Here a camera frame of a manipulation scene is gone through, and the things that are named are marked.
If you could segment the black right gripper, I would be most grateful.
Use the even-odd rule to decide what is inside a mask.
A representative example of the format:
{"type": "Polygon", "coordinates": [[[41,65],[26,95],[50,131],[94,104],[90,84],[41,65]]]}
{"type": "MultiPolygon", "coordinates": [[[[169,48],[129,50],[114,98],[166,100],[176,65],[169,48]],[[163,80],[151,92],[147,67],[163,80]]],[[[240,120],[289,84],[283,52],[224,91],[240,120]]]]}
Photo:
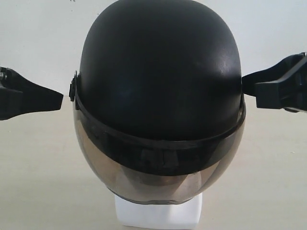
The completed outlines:
{"type": "Polygon", "coordinates": [[[242,77],[242,91],[255,92],[258,108],[307,112],[307,53],[290,55],[274,66],[242,77]]]}

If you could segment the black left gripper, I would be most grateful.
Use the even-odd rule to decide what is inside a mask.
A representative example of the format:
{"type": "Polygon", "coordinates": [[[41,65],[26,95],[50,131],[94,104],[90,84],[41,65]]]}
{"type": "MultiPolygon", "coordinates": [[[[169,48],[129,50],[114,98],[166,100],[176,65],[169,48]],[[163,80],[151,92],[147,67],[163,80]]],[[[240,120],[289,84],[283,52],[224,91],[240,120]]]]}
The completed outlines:
{"type": "Polygon", "coordinates": [[[61,108],[63,94],[37,85],[15,70],[0,68],[0,119],[61,108]]]}

